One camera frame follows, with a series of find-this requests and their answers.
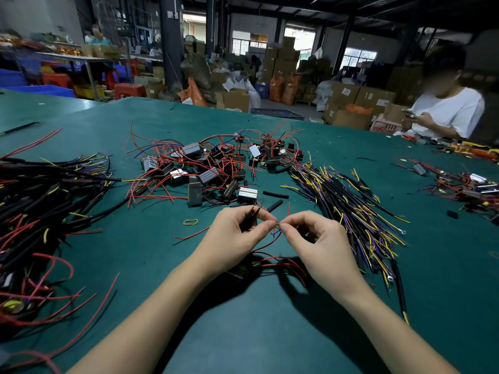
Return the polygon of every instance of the orange bag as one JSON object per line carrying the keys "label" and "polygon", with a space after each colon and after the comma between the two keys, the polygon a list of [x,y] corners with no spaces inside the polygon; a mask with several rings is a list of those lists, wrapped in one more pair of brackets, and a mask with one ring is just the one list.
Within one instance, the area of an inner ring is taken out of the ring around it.
{"label": "orange bag", "polygon": [[345,110],[347,112],[356,112],[357,114],[363,114],[363,115],[371,115],[373,113],[373,108],[363,108],[362,106],[359,105],[353,105],[353,104],[348,104],[345,105]]}
{"label": "orange bag", "polygon": [[177,93],[180,97],[180,101],[184,102],[185,100],[190,98],[192,100],[193,105],[208,107],[208,104],[206,103],[206,100],[201,94],[201,92],[199,91],[199,88],[196,85],[194,79],[190,77],[187,81],[189,82],[189,87]]}
{"label": "orange bag", "polygon": [[294,99],[296,98],[296,93],[298,93],[298,87],[300,83],[301,75],[291,75],[286,79],[286,88],[284,89],[283,97],[281,98],[281,103],[288,106],[293,105]]}
{"label": "orange bag", "polygon": [[284,79],[282,77],[274,76],[271,80],[271,86],[268,91],[268,99],[274,102],[280,102],[283,95]]}

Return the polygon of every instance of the black hair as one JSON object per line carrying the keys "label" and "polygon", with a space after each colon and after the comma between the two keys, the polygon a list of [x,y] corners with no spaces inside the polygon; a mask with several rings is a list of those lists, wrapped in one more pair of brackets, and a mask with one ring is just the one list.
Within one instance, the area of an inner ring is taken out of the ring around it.
{"label": "black hair", "polygon": [[423,77],[443,72],[456,72],[465,68],[466,51],[461,44],[448,44],[440,47],[425,58]]}

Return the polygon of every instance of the floor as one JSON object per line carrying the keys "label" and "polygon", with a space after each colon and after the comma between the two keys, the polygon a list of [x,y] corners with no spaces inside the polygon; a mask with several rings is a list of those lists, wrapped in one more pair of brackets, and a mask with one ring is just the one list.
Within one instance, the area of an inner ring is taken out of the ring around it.
{"label": "floor", "polygon": [[296,112],[303,116],[305,121],[310,121],[310,118],[312,119],[321,119],[322,112],[317,112],[315,111],[315,106],[308,106],[307,104],[298,102],[295,103],[292,106],[288,106],[285,104],[281,104],[279,102],[272,102],[269,100],[261,100],[261,108],[262,109],[287,109],[291,110],[292,112]]}

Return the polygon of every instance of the gray plastic basket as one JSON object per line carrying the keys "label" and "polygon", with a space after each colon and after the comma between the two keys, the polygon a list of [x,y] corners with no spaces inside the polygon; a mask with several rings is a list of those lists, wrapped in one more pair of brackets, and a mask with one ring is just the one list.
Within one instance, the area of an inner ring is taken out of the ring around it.
{"label": "gray plastic basket", "polygon": [[251,109],[252,114],[258,114],[267,117],[277,117],[284,119],[295,119],[296,121],[304,121],[305,118],[296,112],[286,109]]}

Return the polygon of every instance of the box label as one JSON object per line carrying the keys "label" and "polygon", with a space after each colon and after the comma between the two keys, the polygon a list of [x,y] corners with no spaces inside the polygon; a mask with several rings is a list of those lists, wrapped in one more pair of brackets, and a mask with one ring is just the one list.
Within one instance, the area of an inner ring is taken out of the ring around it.
{"label": "box label", "polygon": [[389,102],[390,102],[389,100],[378,100],[376,106],[386,106],[388,105]]}

